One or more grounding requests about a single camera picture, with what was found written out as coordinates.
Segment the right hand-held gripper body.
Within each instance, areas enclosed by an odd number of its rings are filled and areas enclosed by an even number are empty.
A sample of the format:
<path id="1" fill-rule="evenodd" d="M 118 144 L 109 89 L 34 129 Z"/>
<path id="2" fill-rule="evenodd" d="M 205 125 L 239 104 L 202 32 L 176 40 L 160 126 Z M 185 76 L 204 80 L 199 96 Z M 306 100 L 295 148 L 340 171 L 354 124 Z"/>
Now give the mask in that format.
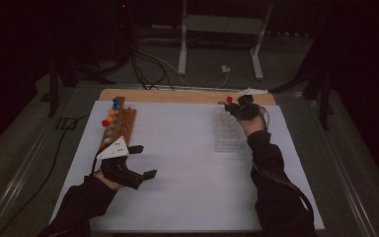
<path id="1" fill-rule="evenodd" d="M 248 88 L 241 92 L 241 96 L 238 98 L 238 108 L 239 119 L 241 120 L 252 120 L 257 116 L 263 117 L 267 110 L 256 104 L 254 101 L 254 96 L 258 93 L 258 90 Z"/>

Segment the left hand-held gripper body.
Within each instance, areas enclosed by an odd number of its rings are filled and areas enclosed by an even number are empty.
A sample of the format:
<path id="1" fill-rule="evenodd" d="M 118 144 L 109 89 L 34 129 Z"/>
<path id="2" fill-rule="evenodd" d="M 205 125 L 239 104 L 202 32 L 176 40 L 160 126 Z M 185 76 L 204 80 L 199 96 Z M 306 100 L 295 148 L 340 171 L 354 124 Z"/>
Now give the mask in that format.
<path id="1" fill-rule="evenodd" d="M 107 179 L 137 190 L 144 180 L 141 174 L 127 168 L 127 158 L 132 155 L 128 153 L 128 147 L 121 137 L 101 148 L 97 159 L 101 162 L 101 170 Z"/>

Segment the clear plastic test tube rack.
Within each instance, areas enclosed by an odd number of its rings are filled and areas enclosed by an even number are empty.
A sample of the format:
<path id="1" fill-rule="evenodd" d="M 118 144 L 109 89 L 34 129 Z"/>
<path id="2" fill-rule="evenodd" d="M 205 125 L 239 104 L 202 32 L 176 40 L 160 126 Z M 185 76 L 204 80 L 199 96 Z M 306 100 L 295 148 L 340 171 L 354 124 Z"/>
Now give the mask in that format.
<path id="1" fill-rule="evenodd" d="M 216 107 L 211 120 L 216 152 L 237 152 L 242 149 L 243 132 L 229 112 L 223 107 Z"/>

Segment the wooden test tube rack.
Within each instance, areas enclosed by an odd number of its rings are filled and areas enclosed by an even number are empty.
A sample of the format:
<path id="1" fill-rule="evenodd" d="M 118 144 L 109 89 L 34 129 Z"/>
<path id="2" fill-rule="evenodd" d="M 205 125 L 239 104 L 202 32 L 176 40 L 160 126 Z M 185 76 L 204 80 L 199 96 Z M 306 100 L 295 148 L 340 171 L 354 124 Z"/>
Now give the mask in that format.
<path id="1" fill-rule="evenodd" d="M 130 143 L 137 110 L 124 105 L 125 97 L 116 97 L 118 99 L 118 110 L 112 117 L 114 122 L 104 127 L 104 133 L 101 139 L 100 147 L 107 147 L 119 138 L 123 138 L 126 144 Z"/>

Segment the person's left hand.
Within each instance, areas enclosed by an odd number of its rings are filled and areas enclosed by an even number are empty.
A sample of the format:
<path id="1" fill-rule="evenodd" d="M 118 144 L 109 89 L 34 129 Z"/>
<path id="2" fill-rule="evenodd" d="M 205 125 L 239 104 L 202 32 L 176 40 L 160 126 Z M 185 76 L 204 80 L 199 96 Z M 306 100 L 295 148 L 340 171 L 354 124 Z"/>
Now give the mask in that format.
<path id="1" fill-rule="evenodd" d="M 102 171 L 95 173 L 94 177 L 97 178 L 98 180 L 100 180 L 103 184 L 105 184 L 111 190 L 118 191 L 119 189 L 122 188 L 122 184 L 119 184 L 119 183 L 116 183 L 116 182 L 113 182 L 113 181 L 107 179 L 104 176 Z"/>

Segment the person's right hand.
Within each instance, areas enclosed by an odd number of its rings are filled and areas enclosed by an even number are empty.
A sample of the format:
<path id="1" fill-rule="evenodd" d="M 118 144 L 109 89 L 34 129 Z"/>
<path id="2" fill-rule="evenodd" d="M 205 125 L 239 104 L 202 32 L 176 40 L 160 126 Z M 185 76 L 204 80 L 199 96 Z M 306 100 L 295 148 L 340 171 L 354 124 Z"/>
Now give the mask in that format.
<path id="1" fill-rule="evenodd" d="M 238 120 L 239 125 L 242 127 L 245 135 L 249 137 L 252 133 L 266 129 L 265 110 L 260 108 L 260 114 L 251 120 Z"/>

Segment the white table mat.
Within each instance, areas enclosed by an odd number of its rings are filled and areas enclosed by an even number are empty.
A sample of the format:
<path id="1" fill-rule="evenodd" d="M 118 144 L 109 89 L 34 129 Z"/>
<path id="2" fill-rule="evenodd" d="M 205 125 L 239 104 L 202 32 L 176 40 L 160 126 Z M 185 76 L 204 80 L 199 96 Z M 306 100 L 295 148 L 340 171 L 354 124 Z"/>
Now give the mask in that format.
<path id="1" fill-rule="evenodd" d="M 154 179 L 121 189 L 106 214 L 94 217 L 95 232 L 245 232 L 260 230 L 257 189 L 251 180 L 252 151 L 218 152 L 213 104 L 132 102 L 137 111 L 130 142 L 140 154 L 130 170 L 153 170 Z"/>

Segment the white metal stand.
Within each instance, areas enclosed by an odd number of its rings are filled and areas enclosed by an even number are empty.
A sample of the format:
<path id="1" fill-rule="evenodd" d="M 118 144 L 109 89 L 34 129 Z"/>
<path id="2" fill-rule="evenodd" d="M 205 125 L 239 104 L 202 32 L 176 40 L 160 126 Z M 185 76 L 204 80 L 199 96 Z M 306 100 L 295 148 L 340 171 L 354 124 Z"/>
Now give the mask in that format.
<path id="1" fill-rule="evenodd" d="M 256 35 L 257 42 L 250 48 L 250 57 L 255 77 L 258 80 L 264 78 L 259 60 L 259 51 L 265 38 L 266 28 L 273 9 L 273 5 L 266 4 L 265 13 L 260 18 L 241 18 L 209 15 L 195 15 L 188 13 L 188 0 L 183 0 L 181 48 L 178 62 L 178 74 L 185 75 L 187 67 L 187 32 L 199 31 L 209 33 L 230 33 Z"/>

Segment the black stand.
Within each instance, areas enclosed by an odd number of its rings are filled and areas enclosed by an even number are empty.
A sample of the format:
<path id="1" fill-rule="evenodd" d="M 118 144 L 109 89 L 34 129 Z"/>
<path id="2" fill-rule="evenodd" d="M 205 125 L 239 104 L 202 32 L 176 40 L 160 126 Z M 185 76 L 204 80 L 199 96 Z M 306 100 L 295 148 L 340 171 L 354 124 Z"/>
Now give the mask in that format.
<path id="1" fill-rule="evenodd" d="M 43 95 L 43 99 L 49 102 L 48 116 L 50 118 L 55 115 L 59 106 L 58 81 L 61 81 L 66 87 L 75 87 L 78 80 L 74 70 L 78 70 L 102 84 L 112 85 L 114 83 L 68 55 L 50 54 L 48 56 L 49 92 Z"/>
<path id="2" fill-rule="evenodd" d="M 295 85 L 307 81 L 308 84 L 302 92 L 302 96 L 305 100 L 315 100 L 317 96 L 320 96 L 319 122 L 324 130 L 328 130 L 328 114 L 331 110 L 329 98 L 331 92 L 332 70 L 332 66 L 321 65 L 297 74 L 294 79 L 277 86 L 276 88 L 269 89 L 269 91 L 272 94 L 279 94 Z"/>

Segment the dark equipment tower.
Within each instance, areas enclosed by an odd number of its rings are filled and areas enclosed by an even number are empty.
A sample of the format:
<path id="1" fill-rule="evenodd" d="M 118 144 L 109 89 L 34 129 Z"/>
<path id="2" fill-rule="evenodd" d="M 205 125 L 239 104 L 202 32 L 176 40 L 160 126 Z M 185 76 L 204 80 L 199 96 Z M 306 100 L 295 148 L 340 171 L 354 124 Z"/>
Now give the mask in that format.
<path id="1" fill-rule="evenodd" d="M 114 46 L 112 57 L 123 64 L 129 57 L 133 42 L 130 0 L 112 0 L 114 11 Z"/>

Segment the metal floor rail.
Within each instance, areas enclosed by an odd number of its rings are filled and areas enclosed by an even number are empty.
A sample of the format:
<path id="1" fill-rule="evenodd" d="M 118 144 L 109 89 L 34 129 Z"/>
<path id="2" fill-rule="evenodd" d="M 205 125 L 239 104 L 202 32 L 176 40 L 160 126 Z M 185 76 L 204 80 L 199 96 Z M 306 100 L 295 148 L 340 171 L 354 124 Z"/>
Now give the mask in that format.
<path id="1" fill-rule="evenodd" d="M 347 170 L 344 166 L 340 154 L 337 152 L 336 147 L 329 136 L 329 133 L 325 131 L 321 126 L 319 119 L 320 109 L 318 107 L 318 104 L 314 101 L 307 101 L 306 104 L 310 113 L 313 116 L 314 124 L 317 126 L 317 129 L 323 137 L 325 145 L 329 149 L 330 160 L 332 162 L 336 176 L 341 184 L 341 188 L 349 205 L 349 209 L 351 210 L 354 219 L 357 223 L 357 226 L 360 230 L 361 236 L 379 237 L 374 228 L 374 225 L 368 217 L 367 211 L 364 208 L 359 194 L 353 186 L 353 182 L 347 173 Z"/>
<path id="2" fill-rule="evenodd" d="M 74 88 L 59 90 L 58 106 L 51 118 L 49 105 L 33 99 L 0 137 L 0 228 L 74 91 Z"/>

